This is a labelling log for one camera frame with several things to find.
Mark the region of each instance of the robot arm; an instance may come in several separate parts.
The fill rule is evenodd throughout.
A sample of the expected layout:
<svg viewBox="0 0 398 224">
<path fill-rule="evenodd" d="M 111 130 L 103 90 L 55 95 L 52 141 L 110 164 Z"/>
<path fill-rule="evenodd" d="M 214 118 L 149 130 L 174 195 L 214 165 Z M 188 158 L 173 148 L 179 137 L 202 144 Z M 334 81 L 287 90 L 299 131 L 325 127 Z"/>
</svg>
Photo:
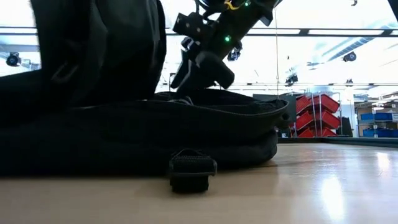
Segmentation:
<svg viewBox="0 0 398 224">
<path fill-rule="evenodd" d="M 196 12 L 179 14 L 173 31 L 185 35 L 182 62 L 171 84 L 184 95 L 190 89 L 207 88 L 218 82 L 228 88 L 234 73 L 223 63 L 232 51 L 240 51 L 241 39 L 258 22 L 269 26 L 272 10 L 281 0 L 195 0 Z M 199 14 L 198 8 L 205 10 Z M 217 20 L 208 17 L 220 13 Z"/>
</svg>

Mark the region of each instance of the shelf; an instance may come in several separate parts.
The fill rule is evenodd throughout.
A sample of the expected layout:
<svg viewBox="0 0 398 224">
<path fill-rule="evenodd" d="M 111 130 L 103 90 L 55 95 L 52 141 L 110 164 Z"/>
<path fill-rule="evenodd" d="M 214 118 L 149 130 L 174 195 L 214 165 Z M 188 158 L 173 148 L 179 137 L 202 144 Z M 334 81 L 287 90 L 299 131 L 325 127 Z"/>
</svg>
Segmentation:
<svg viewBox="0 0 398 224">
<path fill-rule="evenodd" d="M 398 123 L 398 121 L 392 121 L 392 120 L 359 120 L 358 125 L 372 125 L 372 124 L 377 124 L 377 123 Z"/>
</svg>

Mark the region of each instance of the yellow wire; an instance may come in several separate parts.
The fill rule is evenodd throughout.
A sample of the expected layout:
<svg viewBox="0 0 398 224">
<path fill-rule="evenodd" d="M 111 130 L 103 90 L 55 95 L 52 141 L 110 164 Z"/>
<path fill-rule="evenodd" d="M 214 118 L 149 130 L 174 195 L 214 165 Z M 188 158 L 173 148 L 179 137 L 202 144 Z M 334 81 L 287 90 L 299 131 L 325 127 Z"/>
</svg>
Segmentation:
<svg viewBox="0 0 398 224">
<path fill-rule="evenodd" d="M 230 9 L 230 10 L 237 10 L 237 9 L 239 9 L 239 8 L 243 5 L 243 4 L 241 4 L 240 6 L 235 7 L 235 6 L 233 6 L 232 3 L 229 2 L 229 1 L 225 1 L 224 4 L 226 4 L 226 5 L 228 6 L 228 9 Z"/>
</svg>

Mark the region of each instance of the security camera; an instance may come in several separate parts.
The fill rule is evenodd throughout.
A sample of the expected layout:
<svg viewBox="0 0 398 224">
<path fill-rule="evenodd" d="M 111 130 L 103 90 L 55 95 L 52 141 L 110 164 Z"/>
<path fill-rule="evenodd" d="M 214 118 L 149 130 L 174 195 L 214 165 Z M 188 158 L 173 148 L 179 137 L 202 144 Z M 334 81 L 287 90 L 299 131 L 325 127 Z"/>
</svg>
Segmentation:
<svg viewBox="0 0 398 224">
<path fill-rule="evenodd" d="M 356 60 L 356 54 L 354 52 L 351 52 L 343 57 L 344 62 L 353 62 L 355 60 Z"/>
<path fill-rule="evenodd" d="M 236 46 L 228 53 L 227 60 L 229 62 L 236 61 L 241 56 L 242 42 L 238 42 Z"/>
<path fill-rule="evenodd" d="M 347 79 L 346 83 L 347 84 L 353 84 L 354 82 L 353 82 L 353 79 L 350 78 L 350 79 Z"/>
<path fill-rule="evenodd" d="M 298 78 L 297 74 L 289 75 L 289 77 L 286 78 L 285 86 L 290 87 L 294 83 L 297 83 L 298 81 L 299 81 L 299 78 Z"/>
<path fill-rule="evenodd" d="M 21 64 L 21 58 L 19 57 L 19 53 L 11 52 L 10 56 L 8 56 L 6 61 L 8 66 L 18 67 Z"/>
</svg>

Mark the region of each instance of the black strap loop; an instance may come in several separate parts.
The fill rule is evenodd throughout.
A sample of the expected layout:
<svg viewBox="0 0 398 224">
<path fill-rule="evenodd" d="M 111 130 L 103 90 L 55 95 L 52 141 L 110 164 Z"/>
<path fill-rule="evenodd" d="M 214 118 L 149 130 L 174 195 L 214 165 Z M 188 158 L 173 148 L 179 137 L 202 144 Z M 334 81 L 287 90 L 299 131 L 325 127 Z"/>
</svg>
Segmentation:
<svg viewBox="0 0 398 224">
<path fill-rule="evenodd" d="M 184 149 L 169 162 L 170 185 L 175 193 L 199 193 L 209 188 L 208 176 L 216 175 L 217 163 L 199 151 Z"/>
<path fill-rule="evenodd" d="M 71 40 L 65 40 L 65 48 L 67 49 L 67 58 L 63 65 L 54 73 L 51 81 L 57 84 L 64 84 L 69 82 L 77 73 L 79 64 L 83 58 L 83 46 Z"/>
</svg>

